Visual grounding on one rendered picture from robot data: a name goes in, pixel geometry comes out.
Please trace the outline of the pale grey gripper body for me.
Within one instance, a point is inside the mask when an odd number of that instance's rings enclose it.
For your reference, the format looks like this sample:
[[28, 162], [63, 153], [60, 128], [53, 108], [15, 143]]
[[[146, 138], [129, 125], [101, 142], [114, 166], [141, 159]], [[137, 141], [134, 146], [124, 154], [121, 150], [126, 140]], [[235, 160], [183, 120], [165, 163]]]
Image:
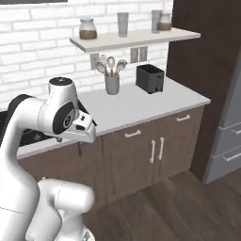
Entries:
[[95, 125], [92, 122], [88, 127], [84, 127], [80, 124], [73, 123], [61, 136], [78, 142], [93, 143], [96, 138]]

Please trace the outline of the wide brown cupboard front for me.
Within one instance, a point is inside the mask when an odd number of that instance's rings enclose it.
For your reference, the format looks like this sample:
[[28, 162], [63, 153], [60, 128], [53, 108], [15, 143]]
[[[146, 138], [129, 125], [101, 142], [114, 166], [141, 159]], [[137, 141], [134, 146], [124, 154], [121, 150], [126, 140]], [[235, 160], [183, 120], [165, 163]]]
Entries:
[[106, 205], [106, 189], [102, 139], [81, 144], [82, 156], [78, 154], [78, 142], [45, 153], [26, 157], [20, 165], [37, 181], [42, 177], [60, 179], [90, 186], [95, 195], [94, 209]]

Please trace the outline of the black hob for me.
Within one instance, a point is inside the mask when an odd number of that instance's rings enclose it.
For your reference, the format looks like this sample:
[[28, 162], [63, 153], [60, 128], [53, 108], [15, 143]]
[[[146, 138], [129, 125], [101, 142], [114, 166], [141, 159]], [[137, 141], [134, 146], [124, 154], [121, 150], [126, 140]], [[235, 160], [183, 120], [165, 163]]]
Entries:
[[[3, 129], [5, 126], [5, 122], [7, 119], [8, 112], [0, 110], [0, 145], [1, 145], [1, 137], [3, 134]], [[43, 132], [25, 129], [20, 141], [20, 146], [26, 146], [33, 143], [37, 143], [46, 139], [50, 139], [50, 136], [45, 135]]]

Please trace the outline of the brown cupboard door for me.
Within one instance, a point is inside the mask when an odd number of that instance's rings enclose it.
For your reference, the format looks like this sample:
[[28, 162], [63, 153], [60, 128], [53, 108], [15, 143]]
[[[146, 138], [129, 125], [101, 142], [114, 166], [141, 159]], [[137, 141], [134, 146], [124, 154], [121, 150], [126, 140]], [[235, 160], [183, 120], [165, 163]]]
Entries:
[[103, 137], [107, 201], [113, 202], [151, 183], [151, 138], [109, 134]]
[[[187, 128], [159, 128], [154, 126], [156, 134], [156, 154], [154, 159], [153, 182], [156, 184], [163, 178], [171, 177], [190, 167], [190, 159], [196, 145], [200, 122]], [[165, 139], [162, 160], [159, 161], [160, 137]]]

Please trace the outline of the grey utensil pot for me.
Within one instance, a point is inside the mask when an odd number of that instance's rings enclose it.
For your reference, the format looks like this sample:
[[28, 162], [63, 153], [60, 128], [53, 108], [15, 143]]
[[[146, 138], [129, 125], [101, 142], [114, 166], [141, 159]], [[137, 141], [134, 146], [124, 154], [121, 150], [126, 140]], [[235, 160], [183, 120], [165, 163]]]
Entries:
[[105, 81], [105, 90], [109, 95], [116, 95], [120, 90], [120, 77], [118, 75], [106, 76]]

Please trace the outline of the metal whisk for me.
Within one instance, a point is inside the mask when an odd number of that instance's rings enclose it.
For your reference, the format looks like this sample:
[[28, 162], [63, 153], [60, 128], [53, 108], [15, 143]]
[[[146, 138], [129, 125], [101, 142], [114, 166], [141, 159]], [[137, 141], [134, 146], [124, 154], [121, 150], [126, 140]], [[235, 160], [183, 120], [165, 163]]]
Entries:
[[108, 72], [107, 72], [107, 68], [106, 68], [106, 66], [107, 66], [107, 57], [106, 57], [106, 55], [100, 55], [99, 60], [100, 60], [100, 62], [103, 65], [104, 75], [108, 76]]

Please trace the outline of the black toaster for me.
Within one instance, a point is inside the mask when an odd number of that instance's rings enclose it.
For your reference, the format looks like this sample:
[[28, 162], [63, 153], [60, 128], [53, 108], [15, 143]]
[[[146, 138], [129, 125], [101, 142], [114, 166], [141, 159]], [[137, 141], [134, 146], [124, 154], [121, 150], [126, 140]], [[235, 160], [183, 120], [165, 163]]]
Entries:
[[152, 64], [137, 66], [136, 85], [149, 94], [161, 92], [164, 86], [165, 72]]

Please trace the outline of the wide glass jar brown contents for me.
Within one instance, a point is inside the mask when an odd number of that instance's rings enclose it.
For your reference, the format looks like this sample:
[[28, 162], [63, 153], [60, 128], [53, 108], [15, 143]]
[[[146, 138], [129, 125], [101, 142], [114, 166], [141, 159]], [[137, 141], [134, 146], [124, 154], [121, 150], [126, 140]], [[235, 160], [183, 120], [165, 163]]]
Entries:
[[79, 38], [81, 40], [97, 39], [97, 30], [93, 18], [82, 18], [80, 20]]

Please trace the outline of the grey glass tumbler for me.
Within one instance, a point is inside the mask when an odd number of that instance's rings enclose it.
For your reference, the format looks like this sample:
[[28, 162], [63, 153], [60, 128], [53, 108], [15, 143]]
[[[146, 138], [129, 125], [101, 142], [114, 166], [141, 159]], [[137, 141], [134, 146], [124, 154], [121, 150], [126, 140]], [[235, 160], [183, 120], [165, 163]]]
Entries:
[[157, 24], [160, 22], [160, 18], [163, 11], [159, 9], [154, 9], [152, 11], [152, 32], [158, 33], [159, 30], [157, 29]]
[[118, 17], [119, 37], [125, 38], [128, 33], [129, 13], [128, 12], [118, 12], [117, 17]]

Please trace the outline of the small glass jar brown contents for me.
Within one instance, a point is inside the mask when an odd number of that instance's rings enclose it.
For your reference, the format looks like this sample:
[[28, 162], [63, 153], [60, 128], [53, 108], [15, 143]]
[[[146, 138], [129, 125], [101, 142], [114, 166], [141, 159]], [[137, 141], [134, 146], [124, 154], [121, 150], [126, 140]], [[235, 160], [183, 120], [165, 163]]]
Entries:
[[160, 20], [157, 23], [157, 29], [159, 31], [170, 31], [171, 27], [172, 27], [171, 14], [170, 13], [162, 13], [160, 15]]

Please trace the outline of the tall dark brown cupboard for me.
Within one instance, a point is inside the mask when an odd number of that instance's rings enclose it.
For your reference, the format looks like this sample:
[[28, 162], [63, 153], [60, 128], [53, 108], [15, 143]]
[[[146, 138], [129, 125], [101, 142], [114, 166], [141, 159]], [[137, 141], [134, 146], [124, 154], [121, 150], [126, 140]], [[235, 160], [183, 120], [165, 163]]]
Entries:
[[169, 45], [167, 76], [211, 100], [190, 168], [202, 180], [241, 51], [241, 0], [174, 0], [172, 25], [201, 34]]

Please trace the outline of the dark extractor hood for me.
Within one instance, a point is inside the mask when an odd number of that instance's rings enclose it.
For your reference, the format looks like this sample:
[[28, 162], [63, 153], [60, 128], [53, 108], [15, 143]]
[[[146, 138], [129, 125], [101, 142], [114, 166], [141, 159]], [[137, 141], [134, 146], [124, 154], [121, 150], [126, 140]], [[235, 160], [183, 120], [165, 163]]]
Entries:
[[0, 5], [65, 3], [68, 0], [0, 0]]

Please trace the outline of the single grey wall socket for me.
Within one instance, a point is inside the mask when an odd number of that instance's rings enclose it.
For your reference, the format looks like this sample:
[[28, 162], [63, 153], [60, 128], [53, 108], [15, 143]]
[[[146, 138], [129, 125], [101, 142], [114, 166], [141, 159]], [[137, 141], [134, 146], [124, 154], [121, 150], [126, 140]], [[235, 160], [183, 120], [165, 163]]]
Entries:
[[99, 53], [90, 54], [89, 57], [90, 57], [90, 68], [92, 70], [95, 70], [96, 69], [95, 65], [99, 61], [100, 54]]

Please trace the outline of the double grey wall socket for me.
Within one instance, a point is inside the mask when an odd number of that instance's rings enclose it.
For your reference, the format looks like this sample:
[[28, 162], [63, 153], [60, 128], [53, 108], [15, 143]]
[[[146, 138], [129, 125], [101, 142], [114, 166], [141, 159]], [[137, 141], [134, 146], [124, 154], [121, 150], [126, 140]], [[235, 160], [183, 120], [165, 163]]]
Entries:
[[130, 62], [138, 63], [147, 60], [148, 55], [148, 47], [141, 46], [139, 48], [131, 48], [130, 49]]

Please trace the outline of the pale wooden wall shelf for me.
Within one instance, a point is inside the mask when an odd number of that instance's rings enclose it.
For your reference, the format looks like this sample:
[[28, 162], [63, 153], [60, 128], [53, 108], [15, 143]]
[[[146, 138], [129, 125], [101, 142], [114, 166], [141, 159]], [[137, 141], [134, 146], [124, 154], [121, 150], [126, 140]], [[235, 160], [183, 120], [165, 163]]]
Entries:
[[103, 51], [122, 48], [147, 46], [162, 42], [198, 39], [200, 33], [172, 27], [170, 31], [153, 33], [150, 29], [130, 31], [125, 38], [118, 33], [106, 33], [98, 36], [97, 40], [80, 40], [78, 37], [70, 38], [70, 42], [84, 53], [99, 53]]

